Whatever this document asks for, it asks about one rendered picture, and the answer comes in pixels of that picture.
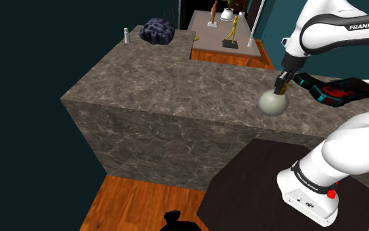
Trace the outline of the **pale round vase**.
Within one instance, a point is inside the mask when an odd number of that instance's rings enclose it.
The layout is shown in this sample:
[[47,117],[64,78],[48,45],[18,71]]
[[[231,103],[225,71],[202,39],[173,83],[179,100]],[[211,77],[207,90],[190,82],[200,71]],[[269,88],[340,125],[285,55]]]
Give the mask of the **pale round vase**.
[[277,95],[273,89],[270,89],[261,95],[258,107],[268,116],[277,116],[286,111],[288,103],[289,100],[285,94]]

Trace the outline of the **black box red cyan print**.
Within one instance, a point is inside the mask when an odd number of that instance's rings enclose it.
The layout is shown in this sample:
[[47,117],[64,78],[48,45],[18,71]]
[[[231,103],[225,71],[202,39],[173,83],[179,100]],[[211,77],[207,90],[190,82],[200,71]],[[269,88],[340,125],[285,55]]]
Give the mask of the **black box red cyan print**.
[[308,73],[297,73],[293,80],[317,102],[334,108],[369,98],[369,83],[354,77],[323,82]]

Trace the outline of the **grey top table with figures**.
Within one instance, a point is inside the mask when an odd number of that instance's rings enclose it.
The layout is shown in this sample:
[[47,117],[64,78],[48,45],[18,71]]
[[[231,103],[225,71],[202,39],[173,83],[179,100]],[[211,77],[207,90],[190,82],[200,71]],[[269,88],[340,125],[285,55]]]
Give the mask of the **grey top table with figures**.
[[211,21],[212,15],[208,11],[194,10],[188,30],[195,32],[199,40],[194,42],[193,49],[240,57],[261,57],[261,52],[255,39],[253,37],[250,38],[251,31],[245,17],[241,17],[237,22],[235,41],[238,44],[238,48],[223,47],[222,41],[231,33],[233,23],[221,20],[220,15],[221,13],[217,12],[214,19],[215,22],[218,22],[217,27],[208,27],[208,22]]

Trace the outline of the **dark robot stand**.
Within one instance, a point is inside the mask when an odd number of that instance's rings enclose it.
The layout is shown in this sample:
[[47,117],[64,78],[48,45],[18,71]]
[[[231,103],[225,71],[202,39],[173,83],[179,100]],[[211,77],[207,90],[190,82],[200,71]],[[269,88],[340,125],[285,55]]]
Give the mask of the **dark robot stand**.
[[278,173],[308,153],[253,139],[210,181],[197,216],[209,231],[368,231],[369,187],[353,177],[339,181],[338,215],[328,227],[283,202]]

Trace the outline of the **dark blue coral sculpture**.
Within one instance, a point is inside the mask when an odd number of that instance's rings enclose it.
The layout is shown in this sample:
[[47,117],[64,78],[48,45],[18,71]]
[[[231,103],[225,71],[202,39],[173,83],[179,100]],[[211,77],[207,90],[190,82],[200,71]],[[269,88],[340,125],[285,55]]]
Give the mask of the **dark blue coral sculpture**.
[[161,18],[150,19],[140,30],[140,38],[152,45],[168,45],[174,34],[175,28]]

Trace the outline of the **black object on floor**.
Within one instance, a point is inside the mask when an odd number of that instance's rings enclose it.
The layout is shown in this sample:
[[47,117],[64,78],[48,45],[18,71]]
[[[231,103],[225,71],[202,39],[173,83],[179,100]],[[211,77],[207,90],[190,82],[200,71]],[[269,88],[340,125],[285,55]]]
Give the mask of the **black object on floor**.
[[160,231],[202,231],[200,227],[191,221],[180,221],[181,212],[178,210],[172,210],[164,214],[166,224],[160,229]]

